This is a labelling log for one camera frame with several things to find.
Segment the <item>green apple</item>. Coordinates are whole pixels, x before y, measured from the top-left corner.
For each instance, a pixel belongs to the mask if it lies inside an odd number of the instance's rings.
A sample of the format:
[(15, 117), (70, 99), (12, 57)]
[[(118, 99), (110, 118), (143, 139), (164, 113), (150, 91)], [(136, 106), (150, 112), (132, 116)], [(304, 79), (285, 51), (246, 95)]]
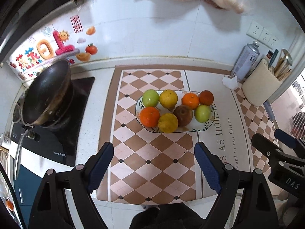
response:
[(210, 107), (202, 104), (202, 105), (198, 106), (194, 111), (195, 119), (199, 123), (205, 123), (209, 120), (210, 113), (211, 113)]
[(159, 102), (159, 94), (155, 90), (146, 90), (142, 102), (145, 107), (155, 107)]

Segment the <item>dark red apple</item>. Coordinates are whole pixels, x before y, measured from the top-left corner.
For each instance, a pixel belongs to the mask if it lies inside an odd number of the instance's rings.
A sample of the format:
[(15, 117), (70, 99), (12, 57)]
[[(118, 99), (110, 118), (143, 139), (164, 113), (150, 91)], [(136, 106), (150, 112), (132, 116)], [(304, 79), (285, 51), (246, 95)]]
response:
[(180, 105), (174, 111), (173, 114), (176, 116), (178, 120), (178, 126), (184, 127), (191, 123), (193, 119), (193, 111), (190, 107)]

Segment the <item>yellow orange citrus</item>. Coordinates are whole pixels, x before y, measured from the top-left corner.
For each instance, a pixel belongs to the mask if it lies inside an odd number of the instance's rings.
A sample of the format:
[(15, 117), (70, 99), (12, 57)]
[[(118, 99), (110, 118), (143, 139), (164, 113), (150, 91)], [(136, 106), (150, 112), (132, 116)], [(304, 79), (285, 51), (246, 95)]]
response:
[(162, 133), (173, 133), (178, 128), (178, 119), (172, 113), (165, 113), (160, 116), (158, 127)]

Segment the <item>brownish orange fruit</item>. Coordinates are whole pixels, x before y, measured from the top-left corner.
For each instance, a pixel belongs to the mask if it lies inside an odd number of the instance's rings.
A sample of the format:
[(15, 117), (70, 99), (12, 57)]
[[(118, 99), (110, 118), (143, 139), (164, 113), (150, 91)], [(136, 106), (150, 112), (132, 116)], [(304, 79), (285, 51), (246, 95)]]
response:
[(199, 100), (201, 104), (211, 106), (214, 102), (214, 96), (213, 93), (209, 90), (204, 90), (199, 95)]

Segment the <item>orange tangerine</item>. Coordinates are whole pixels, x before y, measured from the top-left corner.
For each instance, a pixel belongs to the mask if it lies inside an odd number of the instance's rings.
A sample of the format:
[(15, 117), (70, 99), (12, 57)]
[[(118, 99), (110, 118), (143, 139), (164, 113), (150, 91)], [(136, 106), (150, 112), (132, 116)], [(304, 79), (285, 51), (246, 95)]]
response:
[(199, 106), (200, 100), (199, 100), (199, 97), (197, 96), (197, 94), (187, 93), (182, 97), (181, 104), (184, 106), (188, 106), (192, 110), (194, 110)]
[(155, 107), (147, 107), (140, 112), (140, 121), (145, 127), (156, 127), (160, 118), (160, 112)]

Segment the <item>yellow lemon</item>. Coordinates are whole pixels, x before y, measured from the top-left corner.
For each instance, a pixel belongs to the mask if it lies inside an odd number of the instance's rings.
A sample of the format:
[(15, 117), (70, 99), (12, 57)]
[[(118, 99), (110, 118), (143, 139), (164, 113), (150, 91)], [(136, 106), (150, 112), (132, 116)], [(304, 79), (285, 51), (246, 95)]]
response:
[(160, 104), (168, 109), (173, 110), (177, 104), (178, 95), (173, 90), (164, 90), (159, 96)]

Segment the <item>blue flat knife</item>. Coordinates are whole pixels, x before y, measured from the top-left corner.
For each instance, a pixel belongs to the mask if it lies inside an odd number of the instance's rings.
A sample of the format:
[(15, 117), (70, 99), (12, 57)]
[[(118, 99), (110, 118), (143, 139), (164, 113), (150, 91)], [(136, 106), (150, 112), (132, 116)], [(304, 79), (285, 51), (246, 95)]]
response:
[(264, 106), (265, 111), (266, 111), (266, 113), (267, 113), (267, 115), (268, 115), (268, 118), (269, 118), (272, 122), (274, 122), (274, 121), (275, 121), (275, 115), (274, 115), (274, 112), (273, 112), (273, 110), (272, 110), (272, 107), (271, 107), (271, 104), (269, 103), (269, 101), (268, 101), (268, 100), (265, 101), (265, 102), (263, 103), (263, 106)]

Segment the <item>black gas stove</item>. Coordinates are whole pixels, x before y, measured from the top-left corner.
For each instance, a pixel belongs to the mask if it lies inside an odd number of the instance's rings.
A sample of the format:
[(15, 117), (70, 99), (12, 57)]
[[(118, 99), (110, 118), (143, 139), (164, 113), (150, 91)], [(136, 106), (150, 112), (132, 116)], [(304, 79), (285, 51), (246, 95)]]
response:
[(72, 80), (69, 106), (52, 120), (32, 128), (22, 147), (52, 161), (75, 166), (80, 127), (94, 81), (94, 77)]

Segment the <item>cream utensil holder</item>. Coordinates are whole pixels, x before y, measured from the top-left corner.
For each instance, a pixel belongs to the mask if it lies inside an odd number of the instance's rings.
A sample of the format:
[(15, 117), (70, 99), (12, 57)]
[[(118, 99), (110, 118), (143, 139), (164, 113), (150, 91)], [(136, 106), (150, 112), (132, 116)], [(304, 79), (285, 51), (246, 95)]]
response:
[(251, 75), (242, 84), (245, 98), (254, 106), (261, 106), (281, 86), (268, 69), (268, 62), (261, 59)]

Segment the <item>white crumpled tissue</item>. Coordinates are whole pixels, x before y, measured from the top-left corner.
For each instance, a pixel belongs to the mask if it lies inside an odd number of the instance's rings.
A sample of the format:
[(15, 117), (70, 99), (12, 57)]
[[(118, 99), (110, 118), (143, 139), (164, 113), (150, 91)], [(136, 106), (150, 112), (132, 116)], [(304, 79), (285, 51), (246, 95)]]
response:
[(235, 90), (238, 88), (237, 77), (224, 76), (222, 79), (222, 84), (230, 90)]

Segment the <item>metal ladle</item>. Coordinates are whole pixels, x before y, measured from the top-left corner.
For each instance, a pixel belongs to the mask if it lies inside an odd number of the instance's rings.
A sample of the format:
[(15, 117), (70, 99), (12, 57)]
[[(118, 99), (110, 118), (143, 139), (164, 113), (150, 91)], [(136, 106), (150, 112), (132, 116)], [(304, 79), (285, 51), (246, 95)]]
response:
[(293, 64), (293, 60), (292, 60), (290, 53), (286, 49), (282, 49), (281, 54), (282, 54), (282, 56), (280, 58), (281, 65), (279, 67), (279, 70), (282, 70), (282, 69), (286, 68), (287, 66), (291, 67)]

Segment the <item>grey spray can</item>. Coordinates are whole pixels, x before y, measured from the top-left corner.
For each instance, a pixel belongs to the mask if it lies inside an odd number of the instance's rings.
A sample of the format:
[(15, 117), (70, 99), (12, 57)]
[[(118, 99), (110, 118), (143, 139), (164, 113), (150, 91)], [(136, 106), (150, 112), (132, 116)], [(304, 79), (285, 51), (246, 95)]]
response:
[(253, 41), (251, 44), (246, 44), (243, 47), (231, 71), (231, 75), (237, 77), (238, 82), (244, 79), (246, 74), (250, 71), (251, 67), (258, 59), (260, 55), (258, 48), (259, 44), (256, 41)]

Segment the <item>checkered brown table mat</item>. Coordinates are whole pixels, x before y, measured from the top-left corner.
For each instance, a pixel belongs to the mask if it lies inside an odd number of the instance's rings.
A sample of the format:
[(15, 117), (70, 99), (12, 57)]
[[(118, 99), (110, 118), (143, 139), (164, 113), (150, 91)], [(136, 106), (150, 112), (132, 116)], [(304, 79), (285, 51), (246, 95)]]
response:
[[(260, 133), (274, 140), (275, 126), (262, 106), (253, 106), (242, 89), (222, 84), (223, 75), (166, 69), (114, 70), (106, 99), (100, 140), (110, 141), (114, 157), (96, 196), (99, 200), (152, 204), (193, 201), (214, 194), (194, 157), (194, 145), (202, 141), (224, 163), (236, 169), (261, 169), (269, 175), (268, 159), (251, 146)], [(212, 123), (199, 129), (181, 128), (158, 133), (140, 123), (136, 108), (147, 90), (185, 93), (209, 90), (214, 95)]]

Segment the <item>black range hood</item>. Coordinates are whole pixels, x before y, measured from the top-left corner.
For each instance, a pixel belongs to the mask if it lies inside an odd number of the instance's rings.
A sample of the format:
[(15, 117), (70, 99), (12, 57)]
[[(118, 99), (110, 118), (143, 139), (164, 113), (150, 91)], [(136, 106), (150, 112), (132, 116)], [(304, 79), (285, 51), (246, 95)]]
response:
[(1, 0), (1, 61), (36, 30), (76, 8), (77, 0)]

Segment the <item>colourful wall sticker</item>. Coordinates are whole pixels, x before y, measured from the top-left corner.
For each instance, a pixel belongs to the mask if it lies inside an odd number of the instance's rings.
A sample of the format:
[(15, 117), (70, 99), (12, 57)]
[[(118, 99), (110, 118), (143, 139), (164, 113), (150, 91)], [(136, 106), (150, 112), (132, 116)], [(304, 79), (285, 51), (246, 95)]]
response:
[(7, 65), (25, 82), (56, 57), (71, 65), (98, 56), (97, 27), (87, 12), (73, 12), (54, 19), (31, 34), (6, 60)]

